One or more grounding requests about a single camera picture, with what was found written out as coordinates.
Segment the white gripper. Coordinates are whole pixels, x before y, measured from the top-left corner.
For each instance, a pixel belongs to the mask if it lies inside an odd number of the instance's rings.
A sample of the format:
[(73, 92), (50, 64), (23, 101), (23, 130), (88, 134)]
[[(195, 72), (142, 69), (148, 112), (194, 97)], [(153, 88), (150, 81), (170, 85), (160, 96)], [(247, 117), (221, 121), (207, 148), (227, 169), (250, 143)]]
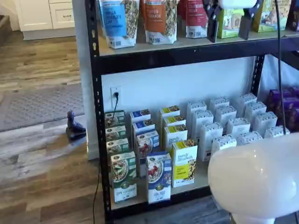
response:
[(222, 9), (243, 9), (239, 37), (247, 40), (255, 14), (262, 5), (262, 0), (203, 0), (203, 7), (208, 17), (207, 38), (216, 42), (219, 27), (219, 15)]

